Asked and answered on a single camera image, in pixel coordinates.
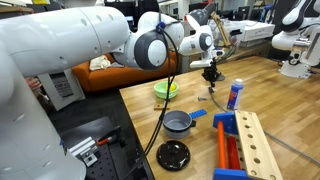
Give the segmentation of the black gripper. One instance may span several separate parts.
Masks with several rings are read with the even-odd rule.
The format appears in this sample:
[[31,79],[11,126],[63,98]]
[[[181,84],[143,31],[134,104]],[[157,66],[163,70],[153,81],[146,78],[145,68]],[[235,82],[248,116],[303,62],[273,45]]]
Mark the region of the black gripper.
[[214,83],[220,76],[216,64],[212,62],[209,67],[205,67],[202,73],[205,80],[210,81],[210,87],[214,88]]

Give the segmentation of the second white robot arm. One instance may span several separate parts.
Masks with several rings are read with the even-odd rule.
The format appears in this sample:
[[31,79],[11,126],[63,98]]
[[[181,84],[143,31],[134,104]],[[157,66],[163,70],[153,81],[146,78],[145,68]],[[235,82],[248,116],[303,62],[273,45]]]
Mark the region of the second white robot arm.
[[272,38],[274,48],[290,52],[279,69],[285,76],[308,78],[320,63],[320,17],[305,17],[311,3],[320,13],[320,0],[297,0],[281,20],[281,32]]

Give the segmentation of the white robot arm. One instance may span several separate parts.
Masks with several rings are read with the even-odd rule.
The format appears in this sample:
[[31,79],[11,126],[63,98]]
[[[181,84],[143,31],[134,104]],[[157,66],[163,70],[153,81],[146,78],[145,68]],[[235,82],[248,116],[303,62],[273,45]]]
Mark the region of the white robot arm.
[[71,155],[26,80],[59,73],[106,53],[127,67],[160,68],[169,50],[213,59],[207,22],[214,6],[187,14],[194,34],[176,19],[146,12],[129,29],[114,7],[91,6],[0,20],[0,180],[84,180],[85,164]]

